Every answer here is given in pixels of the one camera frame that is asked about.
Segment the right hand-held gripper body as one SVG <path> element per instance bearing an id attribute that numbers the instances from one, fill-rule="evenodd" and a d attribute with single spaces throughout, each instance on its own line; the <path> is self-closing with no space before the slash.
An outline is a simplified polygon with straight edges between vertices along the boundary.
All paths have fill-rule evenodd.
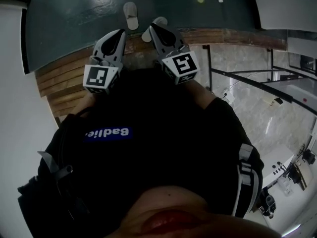
<path id="1" fill-rule="evenodd" d="M 194 51 L 188 45 L 167 50 L 158 50 L 158 62 L 163 73 L 175 84 L 179 85 L 193 80 L 200 70 Z"/>

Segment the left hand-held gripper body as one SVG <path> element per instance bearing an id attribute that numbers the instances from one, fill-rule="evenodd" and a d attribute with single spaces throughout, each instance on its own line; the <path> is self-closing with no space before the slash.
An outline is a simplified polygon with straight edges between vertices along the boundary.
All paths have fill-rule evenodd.
<path id="1" fill-rule="evenodd" d="M 94 50 L 84 67 L 83 87 L 92 94 L 109 94 L 123 69 L 122 55 L 106 56 Z"/>

